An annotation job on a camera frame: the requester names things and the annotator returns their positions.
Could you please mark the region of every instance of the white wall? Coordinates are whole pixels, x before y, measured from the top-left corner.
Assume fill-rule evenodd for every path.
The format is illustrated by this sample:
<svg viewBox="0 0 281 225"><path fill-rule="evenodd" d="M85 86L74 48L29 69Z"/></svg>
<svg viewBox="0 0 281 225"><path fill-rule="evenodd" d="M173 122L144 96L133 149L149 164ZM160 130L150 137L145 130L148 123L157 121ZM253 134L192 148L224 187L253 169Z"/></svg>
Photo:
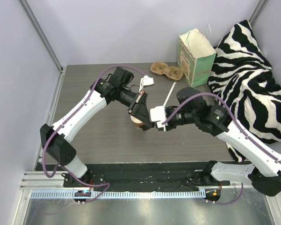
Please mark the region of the white wall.
<svg viewBox="0 0 281 225"><path fill-rule="evenodd" d="M281 0L268 1L253 30L261 50L273 66L274 78L281 85ZM281 153L281 142L272 144L271 148ZM277 199L281 206L281 193Z"/></svg>
<svg viewBox="0 0 281 225"><path fill-rule="evenodd" d="M0 0L0 225L32 170L58 71L16 0Z"/></svg>
<svg viewBox="0 0 281 225"><path fill-rule="evenodd" d="M209 23L217 45L257 2L28 0L62 65L176 61L178 34Z"/></svg>

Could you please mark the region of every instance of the black and white striped pillow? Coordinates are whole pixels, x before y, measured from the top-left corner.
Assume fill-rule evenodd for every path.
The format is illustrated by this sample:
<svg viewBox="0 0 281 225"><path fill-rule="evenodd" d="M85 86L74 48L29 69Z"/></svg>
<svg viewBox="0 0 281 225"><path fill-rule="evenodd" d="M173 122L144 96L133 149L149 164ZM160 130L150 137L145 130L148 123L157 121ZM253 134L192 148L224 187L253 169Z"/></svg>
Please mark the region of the black and white striped pillow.
<svg viewBox="0 0 281 225"><path fill-rule="evenodd" d="M208 80L234 115L263 143L281 142L281 86L272 77L272 66L258 47L247 20L234 25L216 48ZM232 157L245 158L232 146Z"/></svg>

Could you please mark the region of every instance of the white stick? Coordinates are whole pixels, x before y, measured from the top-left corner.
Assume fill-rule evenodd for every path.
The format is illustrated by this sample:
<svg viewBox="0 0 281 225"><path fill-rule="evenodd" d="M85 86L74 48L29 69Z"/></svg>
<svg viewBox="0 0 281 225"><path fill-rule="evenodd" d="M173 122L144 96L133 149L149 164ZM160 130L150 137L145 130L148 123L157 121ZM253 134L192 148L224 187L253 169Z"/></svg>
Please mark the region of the white stick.
<svg viewBox="0 0 281 225"><path fill-rule="evenodd" d="M176 83L177 83L177 82L174 82L174 83L173 83L173 85L172 85L172 87L171 87L171 89L170 89L170 91L169 91L169 93L168 93L168 96L167 96L167 98L165 99L165 102L164 102L164 104L163 104L164 107L165 107L165 105L167 104L167 102L168 102L168 100L169 100L169 98L170 98L170 95L171 95L172 91L174 90L174 86L176 85Z"/></svg>

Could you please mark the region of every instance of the gray wooden tabletop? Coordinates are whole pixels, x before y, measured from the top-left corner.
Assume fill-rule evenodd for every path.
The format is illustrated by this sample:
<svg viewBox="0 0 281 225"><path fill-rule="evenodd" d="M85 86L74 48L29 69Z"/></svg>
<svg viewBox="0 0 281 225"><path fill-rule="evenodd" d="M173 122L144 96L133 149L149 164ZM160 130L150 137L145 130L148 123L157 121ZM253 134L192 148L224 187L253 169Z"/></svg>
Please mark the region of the gray wooden tabletop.
<svg viewBox="0 0 281 225"><path fill-rule="evenodd" d="M129 65L154 78L155 85L145 89L148 93L148 109L162 105L173 81L151 73L151 63ZM98 75L109 66L67 66L54 121L68 113L83 98ZM141 75L132 72L135 78L131 84L139 85ZM183 77L177 82L167 105L179 105L176 92L186 86ZM207 85L197 89L201 92L210 91ZM209 104L213 103L210 98L206 100ZM223 141L201 132L194 125L178 127L169 132L156 129L143 132L135 128L127 114L127 107L119 102L111 102L91 118L71 144L84 163L231 160ZM47 162L53 163L53 160L48 157Z"/></svg>

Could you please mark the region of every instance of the paper bag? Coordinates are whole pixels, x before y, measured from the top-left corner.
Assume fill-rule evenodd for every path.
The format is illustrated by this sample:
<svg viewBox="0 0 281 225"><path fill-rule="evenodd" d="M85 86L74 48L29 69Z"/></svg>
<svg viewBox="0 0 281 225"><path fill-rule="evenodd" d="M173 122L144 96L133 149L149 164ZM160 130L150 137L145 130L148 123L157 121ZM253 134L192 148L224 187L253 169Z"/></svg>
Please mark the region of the paper bag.
<svg viewBox="0 0 281 225"><path fill-rule="evenodd" d="M177 63L190 87L207 83L215 55L214 48L198 29L179 35Z"/></svg>

